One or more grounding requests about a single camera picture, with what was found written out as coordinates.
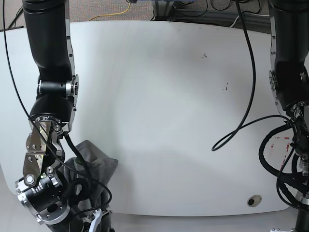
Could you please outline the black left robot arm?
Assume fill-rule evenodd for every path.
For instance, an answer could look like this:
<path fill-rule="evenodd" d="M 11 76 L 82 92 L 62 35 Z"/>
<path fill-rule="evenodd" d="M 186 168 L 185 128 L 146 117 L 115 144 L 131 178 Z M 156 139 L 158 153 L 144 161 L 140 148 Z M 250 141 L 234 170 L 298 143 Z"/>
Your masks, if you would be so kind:
<path fill-rule="evenodd" d="M 271 83 L 278 110 L 294 122 L 292 173 L 279 171 L 280 196 L 298 210 L 295 231 L 309 230 L 309 2 L 270 0 Z"/>

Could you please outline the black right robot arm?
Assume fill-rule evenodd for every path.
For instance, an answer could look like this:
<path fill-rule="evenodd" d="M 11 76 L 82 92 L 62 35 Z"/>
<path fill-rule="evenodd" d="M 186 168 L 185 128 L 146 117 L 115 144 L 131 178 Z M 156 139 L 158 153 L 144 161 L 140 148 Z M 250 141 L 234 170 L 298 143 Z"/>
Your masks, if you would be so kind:
<path fill-rule="evenodd" d="M 111 192 L 69 137 L 79 88 L 69 3 L 25 0 L 23 11 L 39 77 L 18 199 L 53 232 L 111 232 Z"/>

